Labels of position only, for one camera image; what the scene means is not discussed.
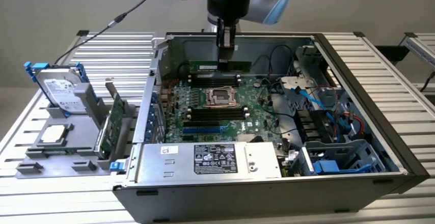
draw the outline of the green circuit board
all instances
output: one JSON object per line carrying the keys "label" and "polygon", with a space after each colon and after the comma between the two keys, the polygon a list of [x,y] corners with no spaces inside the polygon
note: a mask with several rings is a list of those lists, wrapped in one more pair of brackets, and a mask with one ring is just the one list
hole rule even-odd
{"label": "green circuit board", "polygon": [[[194,136],[194,142],[231,142],[238,141],[238,136],[243,134],[255,134],[262,136],[266,142],[281,142],[281,135],[269,131],[270,123],[275,121],[275,116],[262,110],[258,103],[258,97],[263,86],[255,88],[255,78],[243,78],[242,84],[235,89],[236,107],[246,106],[250,116],[246,120],[220,121],[220,133],[211,134],[188,134]],[[183,140],[183,123],[187,119],[187,109],[204,108],[206,90],[207,88],[192,88],[186,82],[180,81],[172,88],[174,96],[171,96],[174,110],[166,113],[166,143],[192,142]]]}

